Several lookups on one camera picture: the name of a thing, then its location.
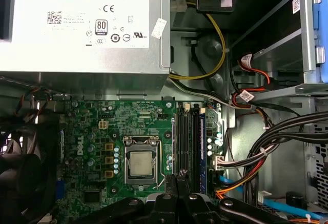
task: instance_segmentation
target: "barcode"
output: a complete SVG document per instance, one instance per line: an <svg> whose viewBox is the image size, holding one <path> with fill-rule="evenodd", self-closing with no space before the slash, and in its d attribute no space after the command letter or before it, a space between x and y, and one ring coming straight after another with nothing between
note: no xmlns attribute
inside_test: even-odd
<svg viewBox="0 0 328 224"><path fill-rule="evenodd" d="M48 24L62 24L62 11L48 11Z"/></svg>
<svg viewBox="0 0 328 224"><path fill-rule="evenodd" d="M239 96L247 103L254 98L254 96L246 90L243 90L242 93L239 94Z"/></svg>
<svg viewBox="0 0 328 224"><path fill-rule="evenodd" d="M293 14L300 10L299 0L293 0Z"/></svg>

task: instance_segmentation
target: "screw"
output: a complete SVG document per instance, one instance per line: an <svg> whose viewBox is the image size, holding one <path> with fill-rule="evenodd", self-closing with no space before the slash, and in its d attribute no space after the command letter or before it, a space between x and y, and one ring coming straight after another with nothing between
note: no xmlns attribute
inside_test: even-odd
<svg viewBox="0 0 328 224"><path fill-rule="evenodd" d="M76 108L76 107L78 106L78 102L77 102L77 101L73 101L73 102L72 102L72 106L73 106L74 108Z"/></svg>
<svg viewBox="0 0 328 224"><path fill-rule="evenodd" d="M197 199L197 195L195 195L195 194L189 195L189 199L195 200L195 199Z"/></svg>
<svg viewBox="0 0 328 224"><path fill-rule="evenodd" d="M129 205L133 206L133 205L137 205L138 204L138 200L132 200L131 202L129 202Z"/></svg>
<svg viewBox="0 0 328 224"><path fill-rule="evenodd" d="M163 199L171 199L171 195L170 194L166 194L166 195L164 195Z"/></svg>
<svg viewBox="0 0 328 224"><path fill-rule="evenodd" d="M226 201L223 202L223 204L225 206L232 206L232 205L234 205L234 203L231 200L226 200Z"/></svg>

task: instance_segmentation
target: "white sticker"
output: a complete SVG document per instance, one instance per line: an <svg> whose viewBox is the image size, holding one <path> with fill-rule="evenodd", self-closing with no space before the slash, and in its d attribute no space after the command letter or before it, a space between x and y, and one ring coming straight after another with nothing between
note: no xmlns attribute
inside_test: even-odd
<svg viewBox="0 0 328 224"><path fill-rule="evenodd" d="M13 42L148 48L149 0L15 0Z"/></svg>
<svg viewBox="0 0 328 224"><path fill-rule="evenodd" d="M251 66L252 56L253 56L252 54L247 54L246 56L243 56L241 58L241 64L243 66L245 66L246 68L251 69L252 68L252 66Z"/></svg>
<svg viewBox="0 0 328 224"><path fill-rule="evenodd" d="M157 39L160 39L162 37L162 34L163 34L166 23L167 23L166 20L164 20L162 18L159 18L157 20L156 25L154 27L154 30L152 32L152 36L157 38Z"/></svg>
<svg viewBox="0 0 328 224"><path fill-rule="evenodd" d="M293 0L293 14L300 11L299 0Z"/></svg>
<svg viewBox="0 0 328 224"><path fill-rule="evenodd" d="M255 96L253 96L251 93L249 93L248 91L246 91L246 90L243 90L240 94L239 94L239 96L244 100L244 101L246 101L247 103L249 102L249 101L251 101Z"/></svg>

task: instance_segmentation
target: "wire bundle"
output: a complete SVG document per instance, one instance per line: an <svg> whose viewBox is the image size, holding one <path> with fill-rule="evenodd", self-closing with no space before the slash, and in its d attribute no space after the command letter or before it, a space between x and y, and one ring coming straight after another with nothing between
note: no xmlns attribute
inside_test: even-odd
<svg viewBox="0 0 328 224"><path fill-rule="evenodd" d="M320 112L315 114L303 115L291 118L274 125L265 131L253 144L247 159L235 162L221 162L223 167L244 167L244 176L235 182L224 183L227 188L217 191L217 194L230 191L243 184L243 198L245 202L249 202L249 181L256 177L259 168L265 162L267 156L274 152L281 143L288 142L291 139L306 142L310 144L328 144L328 133L303 133L303 132L286 132L284 130L302 127L306 124L317 123L328 120L328 112ZM252 191L252 202L257 202L257 184Z"/></svg>
<svg viewBox="0 0 328 224"><path fill-rule="evenodd" d="M27 91L24 95L22 95L19 99L19 102L18 102L18 105L16 107L16 110L14 111L14 115L16 117L19 117L19 111L21 110L21 108L23 107L23 102L24 100L31 94L36 94L37 92L43 92L45 93L46 95L46 102L45 104L39 109L37 110L36 114L33 114L33 112L29 112L28 114L26 114L24 116L24 119L25 118L28 118L30 117L31 115L34 115L28 122L32 122L36 119L37 116L39 116L43 111L44 109L47 107L48 103L50 102L51 100L51 93L48 89L44 89L44 88L40 88L40 87L37 87L37 88L34 88L32 90L29 90Z"/></svg>

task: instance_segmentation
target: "yellow wire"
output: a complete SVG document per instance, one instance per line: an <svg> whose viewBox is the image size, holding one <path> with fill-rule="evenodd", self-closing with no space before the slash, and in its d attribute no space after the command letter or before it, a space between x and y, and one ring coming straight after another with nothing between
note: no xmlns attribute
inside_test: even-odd
<svg viewBox="0 0 328 224"><path fill-rule="evenodd" d="M221 193L225 193L225 192L228 192L228 191L231 191L231 190L234 190L236 189L238 186L244 184L245 182L247 182L248 180L250 180L254 174L256 174L258 171L260 170L260 168L258 170L256 170L252 175L250 175L249 177L247 177L246 179L244 179L242 182L240 182L239 184L233 186L233 187L230 187L230 188L227 188L227 189L223 189L223 190L218 190L216 191L217 193L221 194Z"/></svg>
<svg viewBox="0 0 328 224"><path fill-rule="evenodd" d="M192 2L187 2L187 4L188 5L193 5L193 6L196 5L195 3L192 3ZM199 75L199 76L180 76L180 75L176 75L176 74L170 74L169 75L170 78L172 78L172 79L180 79L180 80L182 80L182 79L185 79L185 80L201 79L201 78L210 76L211 74L215 73L223 65L224 60L226 58L226 42L224 41L223 34L222 34L219 26L216 24L215 20L213 19L213 17L211 15L209 15L209 14L206 14L206 16L208 17L208 19L211 21L212 25L214 26L216 32L218 33L218 35L220 37L221 43L222 43L222 56L221 56L221 59L220 59L219 63L215 66L215 68L210 73L207 73L207 74L204 74L204 75Z"/></svg>

